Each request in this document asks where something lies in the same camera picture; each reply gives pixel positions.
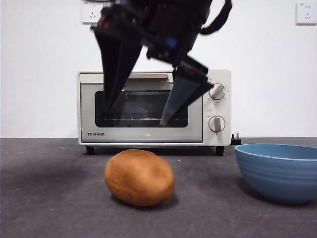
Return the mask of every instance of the gray carpet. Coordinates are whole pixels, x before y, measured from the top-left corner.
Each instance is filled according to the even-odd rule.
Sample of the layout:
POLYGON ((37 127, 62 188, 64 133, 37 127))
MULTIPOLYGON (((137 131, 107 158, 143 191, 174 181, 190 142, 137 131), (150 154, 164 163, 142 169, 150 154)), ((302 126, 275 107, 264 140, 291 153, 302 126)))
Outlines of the gray carpet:
MULTIPOLYGON (((317 138, 243 143, 317 146, 317 138)), ((76 139, 1 140, 2 238, 316 238, 317 199, 300 206, 265 200, 242 179, 234 147, 152 149, 175 173, 175 193, 150 208, 109 193, 104 167, 123 149, 85 155, 76 139)))

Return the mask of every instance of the oven foot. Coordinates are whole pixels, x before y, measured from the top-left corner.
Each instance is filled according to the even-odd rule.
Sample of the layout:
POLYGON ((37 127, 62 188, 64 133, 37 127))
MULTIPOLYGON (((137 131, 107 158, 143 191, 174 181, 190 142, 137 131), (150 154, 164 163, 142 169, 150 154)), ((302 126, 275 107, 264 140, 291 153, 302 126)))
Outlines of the oven foot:
POLYGON ((223 156, 224 146, 216 146, 216 155, 223 156))
POLYGON ((87 155, 94 155, 95 154, 95 148, 90 146, 90 145, 87 145, 86 146, 86 152, 87 152, 87 155))

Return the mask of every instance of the electrical outlet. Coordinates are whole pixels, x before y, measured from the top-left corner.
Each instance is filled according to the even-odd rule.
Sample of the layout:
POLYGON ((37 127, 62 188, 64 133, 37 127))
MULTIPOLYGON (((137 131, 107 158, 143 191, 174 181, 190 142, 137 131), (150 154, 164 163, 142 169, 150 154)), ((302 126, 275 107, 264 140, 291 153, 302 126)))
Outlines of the electrical outlet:
POLYGON ((296 24, 317 23, 317 2, 297 3, 296 24))
POLYGON ((103 2, 82 1, 81 20, 83 23, 97 23, 100 18, 100 11, 104 7, 103 2))

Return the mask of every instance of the oven glass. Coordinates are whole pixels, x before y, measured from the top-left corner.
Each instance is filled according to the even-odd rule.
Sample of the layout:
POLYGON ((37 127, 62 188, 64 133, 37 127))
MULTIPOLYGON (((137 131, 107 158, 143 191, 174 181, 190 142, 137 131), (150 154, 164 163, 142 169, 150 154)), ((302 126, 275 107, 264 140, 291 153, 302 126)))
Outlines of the oven glass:
MULTIPOLYGON (((161 127, 159 122, 170 90, 122 91, 113 110, 103 112, 103 91, 95 93, 97 127, 161 127)), ((186 127, 188 107, 182 109, 166 127, 186 127)))

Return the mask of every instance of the oven knob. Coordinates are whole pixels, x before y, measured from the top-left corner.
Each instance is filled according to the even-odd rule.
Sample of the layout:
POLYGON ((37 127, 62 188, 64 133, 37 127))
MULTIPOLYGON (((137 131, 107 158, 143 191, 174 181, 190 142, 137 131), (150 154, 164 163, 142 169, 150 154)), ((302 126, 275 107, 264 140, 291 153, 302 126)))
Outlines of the oven knob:
POLYGON ((209 128, 213 132, 221 132, 224 129, 225 121, 222 117, 213 117, 209 120, 209 128))
POLYGON ((220 83, 215 83, 213 85, 213 88, 209 90, 209 95, 211 96, 212 99, 214 100, 220 100, 224 97, 226 94, 226 89, 224 86, 220 83))

